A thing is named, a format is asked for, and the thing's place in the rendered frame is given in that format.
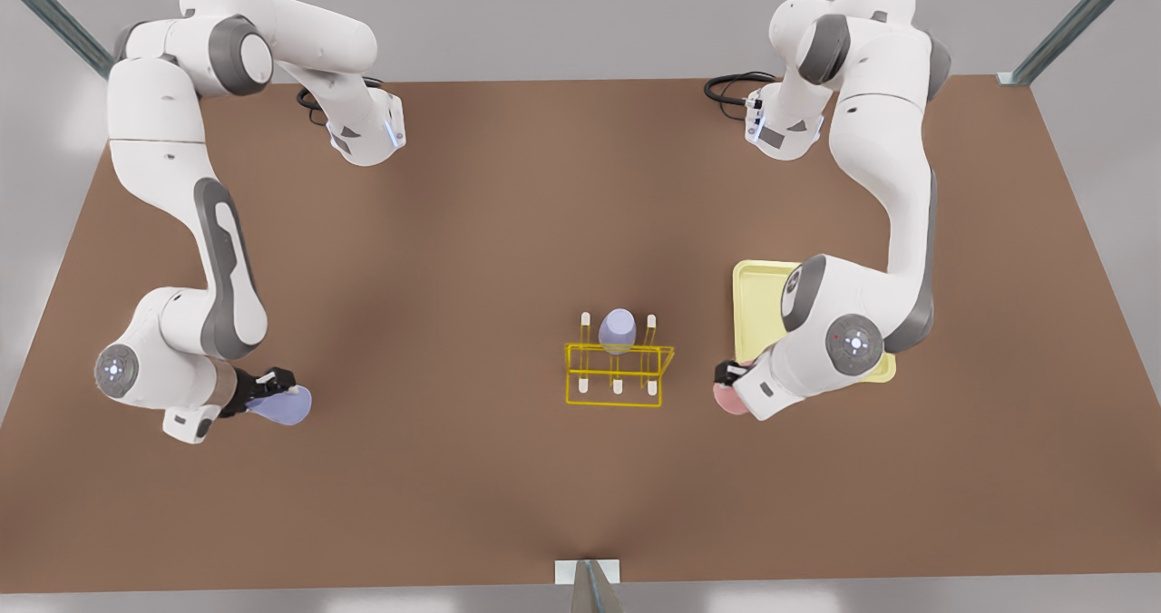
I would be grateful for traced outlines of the lavender cup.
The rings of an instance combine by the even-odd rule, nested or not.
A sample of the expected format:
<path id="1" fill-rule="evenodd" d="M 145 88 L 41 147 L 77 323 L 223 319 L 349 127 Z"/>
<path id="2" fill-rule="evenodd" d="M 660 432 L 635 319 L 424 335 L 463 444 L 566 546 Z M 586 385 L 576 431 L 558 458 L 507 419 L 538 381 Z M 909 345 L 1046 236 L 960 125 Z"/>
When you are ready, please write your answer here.
<path id="1" fill-rule="evenodd" d="M 284 394 L 269 394 L 267 397 L 248 401 L 245 411 L 248 414 L 262 416 L 269 421 L 291 426 L 307 419 L 312 402 L 312 394 L 305 385 L 293 385 Z"/>
<path id="2" fill-rule="evenodd" d="M 626 354 L 636 341 L 635 317 L 626 308 L 610 311 L 599 326 L 598 341 L 610 355 Z"/>

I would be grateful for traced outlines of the silver frame post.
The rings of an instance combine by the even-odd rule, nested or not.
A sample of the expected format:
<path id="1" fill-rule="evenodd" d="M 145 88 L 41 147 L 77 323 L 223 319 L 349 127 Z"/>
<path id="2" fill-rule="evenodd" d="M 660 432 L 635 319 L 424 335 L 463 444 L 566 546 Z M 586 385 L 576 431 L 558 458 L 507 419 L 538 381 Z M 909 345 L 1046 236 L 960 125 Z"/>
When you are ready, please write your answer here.
<path id="1" fill-rule="evenodd" d="M 620 558 L 568 558 L 554 563 L 554 583 L 572 587 L 570 613 L 625 613 L 615 592 Z"/>
<path id="2" fill-rule="evenodd" d="M 998 84 L 1032 85 L 1115 1 L 1079 0 L 1012 71 L 995 74 Z"/>
<path id="3" fill-rule="evenodd" d="M 111 53 L 58 0 L 20 0 L 39 21 L 71 48 L 104 80 L 111 72 Z"/>

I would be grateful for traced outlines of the pale yellow tray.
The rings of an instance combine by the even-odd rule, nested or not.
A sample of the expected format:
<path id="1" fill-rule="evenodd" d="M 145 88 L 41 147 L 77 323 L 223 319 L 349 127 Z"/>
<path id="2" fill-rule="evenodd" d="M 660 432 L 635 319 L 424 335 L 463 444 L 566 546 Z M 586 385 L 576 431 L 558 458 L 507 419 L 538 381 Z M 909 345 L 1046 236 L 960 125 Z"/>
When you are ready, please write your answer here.
<path id="1" fill-rule="evenodd" d="M 744 261 L 734 274 L 737 361 L 776 349 L 770 361 L 795 394 L 854 384 L 892 352 L 892 334 L 911 312 L 922 279 L 892 275 L 832 255 L 772 265 Z"/>

